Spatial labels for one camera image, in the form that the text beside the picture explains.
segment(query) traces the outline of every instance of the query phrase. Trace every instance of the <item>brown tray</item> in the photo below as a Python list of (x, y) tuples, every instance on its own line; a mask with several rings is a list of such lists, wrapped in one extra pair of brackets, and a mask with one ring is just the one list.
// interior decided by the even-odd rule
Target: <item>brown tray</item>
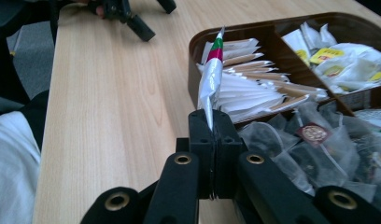
[[(292, 83), (326, 89), (329, 101), (336, 100), (346, 114), (352, 114), (347, 108), (381, 108), (381, 87), (336, 96), (281, 39), (281, 36), (299, 29), (305, 21), (315, 29), (328, 23), (329, 31), (338, 43), (364, 44), (381, 51), (381, 28), (363, 18), (336, 12), (230, 26), (225, 28), (223, 39), (231, 41), (257, 38), (261, 46), (258, 52), (264, 53), (261, 60), (270, 60), (280, 69), (279, 72), (290, 73), (289, 80)], [(201, 61), (205, 42), (213, 42), (219, 30), (220, 27), (204, 30), (195, 35), (189, 44), (188, 91), (195, 107), (202, 76), (196, 64)]]

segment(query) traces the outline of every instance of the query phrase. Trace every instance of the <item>wooden table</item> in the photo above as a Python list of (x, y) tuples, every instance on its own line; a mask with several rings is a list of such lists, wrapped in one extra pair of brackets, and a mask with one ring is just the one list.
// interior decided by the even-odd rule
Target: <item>wooden table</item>
[[(34, 223), (79, 223), (105, 190), (159, 178), (176, 138), (188, 136), (188, 45), (197, 33), (333, 11), (381, 27), (353, 0), (176, 0), (170, 15), (156, 1), (130, 4), (156, 33), (148, 43), (84, 6), (61, 12)], [(237, 222), (230, 201), (202, 201), (200, 211), (200, 223)]]

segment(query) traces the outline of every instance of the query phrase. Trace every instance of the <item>white cloth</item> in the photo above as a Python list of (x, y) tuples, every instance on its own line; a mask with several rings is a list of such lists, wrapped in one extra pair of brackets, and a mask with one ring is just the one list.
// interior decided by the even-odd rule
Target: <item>white cloth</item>
[(21, 112), (0, 116), (0, 224), (31, 223), (40, 151)]

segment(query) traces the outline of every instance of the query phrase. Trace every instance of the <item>black clamp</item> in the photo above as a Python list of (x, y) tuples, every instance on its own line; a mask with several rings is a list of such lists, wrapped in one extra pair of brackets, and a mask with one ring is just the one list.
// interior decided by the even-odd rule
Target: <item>black clamp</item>
[(262, 151), (249, 151), (228, 115), (214, 111), (214, 132), (205, 112), (189, 115), (190, 136), (158, 181), (137, 193), (110, 189), (100, 195), (83, 224), (198, 223), (200, 199), (232, 199), (243, 223), (381, 223), (381, 212), (343, 188), (320, 188), (315, 197), (298, 190)]
[[(158, 0), (167, 14), (176, 9), (174, 0)], [(144, 41), (149, 41), (155, 33), (141, 20), (140, 17), (132, 13), (128, 0), (98, 0), (90, 1), (89, 10), (95, 14), (97, 7), (102, 6), (104, 16), (109, 20), (119, 20), (127, 25)]]

